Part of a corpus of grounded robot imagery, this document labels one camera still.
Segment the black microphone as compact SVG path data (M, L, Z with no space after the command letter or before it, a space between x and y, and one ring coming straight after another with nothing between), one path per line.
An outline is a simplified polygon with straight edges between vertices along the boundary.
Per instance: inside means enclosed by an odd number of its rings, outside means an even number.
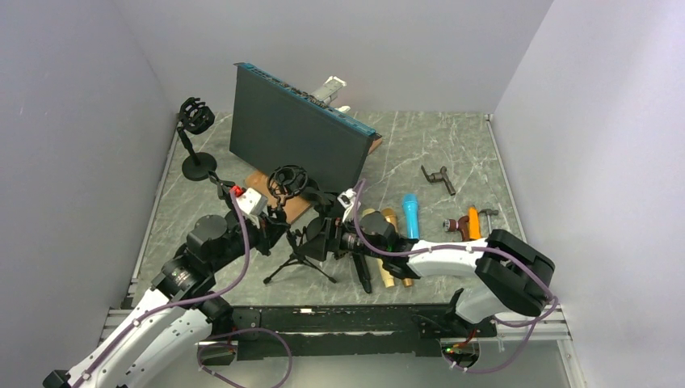
M368 263L365 256L361 253L353 252L351 254L352 261L355 265L359 282L365 293L372 293L371 275L368 268Z

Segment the cream beige microphone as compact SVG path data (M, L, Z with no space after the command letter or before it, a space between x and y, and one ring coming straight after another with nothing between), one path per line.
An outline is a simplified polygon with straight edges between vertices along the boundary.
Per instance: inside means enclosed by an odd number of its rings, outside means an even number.
M365 210L362 211L362 216L366 216L366 215L368 215L369 213L373 213L373 212L375 212L375 211L376 211L375 209L365 209ZM383 260L382 260L382 259L377 259L376 262L377 262L377 267L378 267L378 269L379 269L380 278L381 278L381 280L382 280L382 282L383 282L384 287L385 287L385 288L392 288L392 287L394 287L394 286L395 286L394 278L393 278L393 276L392 276L387 270L384 269L384 267L383 267Z

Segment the gold microphone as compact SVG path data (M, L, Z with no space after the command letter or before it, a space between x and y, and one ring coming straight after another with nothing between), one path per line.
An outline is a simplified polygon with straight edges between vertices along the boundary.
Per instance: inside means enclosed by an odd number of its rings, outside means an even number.
M393 225L393 227L396 231L399 231L398 224L397 224L396 212L391 208L382 209L380 212L385 217L386 221L388 221L391 225ZM414 285L414 281L411 279L403 279L402 284L404 285L405 288L409 288L409 287L412 287Z

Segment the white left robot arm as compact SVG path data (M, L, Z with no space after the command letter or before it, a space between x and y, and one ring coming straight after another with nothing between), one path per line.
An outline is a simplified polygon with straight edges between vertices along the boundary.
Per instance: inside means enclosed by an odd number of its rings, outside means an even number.
M212 288L215 274L255 248L266 255L287 222L266 214L200 218L124 321L84 360L53 370L44 387L143 387L195 343L234 328L233 307Z

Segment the black desk mic stand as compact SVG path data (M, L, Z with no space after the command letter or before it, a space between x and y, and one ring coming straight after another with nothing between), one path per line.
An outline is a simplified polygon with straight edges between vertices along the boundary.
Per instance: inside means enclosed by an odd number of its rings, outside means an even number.
M231 189L236 184L233 181L220 179L215 171L208 172L208 179L216 186L218 198L226 203L231 212L235 212L235 206L231 197Z

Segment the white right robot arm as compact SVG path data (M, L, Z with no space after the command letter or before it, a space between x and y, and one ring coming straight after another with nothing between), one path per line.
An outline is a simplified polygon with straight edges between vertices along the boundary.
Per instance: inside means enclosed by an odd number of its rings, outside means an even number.
M506 230L469 242L429 242L397 232L378 211L362 217L317 217L304 229L301 253L373 256L398 279L456 276L473 285L454 292L445 314L447 329L465 335L496 314L541 316L553 299L554 262Z

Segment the black desk stand with clip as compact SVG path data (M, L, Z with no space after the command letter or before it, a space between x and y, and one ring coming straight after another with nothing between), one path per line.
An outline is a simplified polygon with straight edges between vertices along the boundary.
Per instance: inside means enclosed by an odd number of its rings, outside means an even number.
M320 185L309 178L301 196L310 202L318 216L315 217L304 229L305 240L313 241L320 234L326 237L330 235L330 229L335 224L335 219L343 215L343 207L338 202L338 193L327 192Z

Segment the blue microphone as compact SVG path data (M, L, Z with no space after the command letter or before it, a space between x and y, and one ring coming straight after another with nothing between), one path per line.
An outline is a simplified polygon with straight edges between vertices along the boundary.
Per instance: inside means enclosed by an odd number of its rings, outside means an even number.
M407 236L412 239L419 239L418 198L415 194L408 193L403 196L402 209L406 219Z

